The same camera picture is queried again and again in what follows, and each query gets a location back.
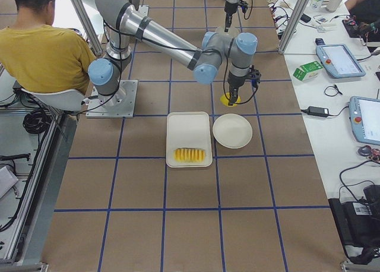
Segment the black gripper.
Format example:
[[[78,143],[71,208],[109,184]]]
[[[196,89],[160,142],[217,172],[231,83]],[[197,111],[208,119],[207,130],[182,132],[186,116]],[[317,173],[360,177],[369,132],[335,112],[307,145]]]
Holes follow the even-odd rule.
[[[244,85],[243,81],[229,81],[228,105],[235,106],[239,98],[239,89]]]

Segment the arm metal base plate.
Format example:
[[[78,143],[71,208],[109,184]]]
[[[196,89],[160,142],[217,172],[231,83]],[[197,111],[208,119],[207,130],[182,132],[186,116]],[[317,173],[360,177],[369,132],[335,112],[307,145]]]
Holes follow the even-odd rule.
[[[121,80],[119,90],[105,104],[108,97],[99,95],[96,86],[93,86],[91,95],[97,96],[88,103],[87,118],[132,118],[134,115],[138,80]]]

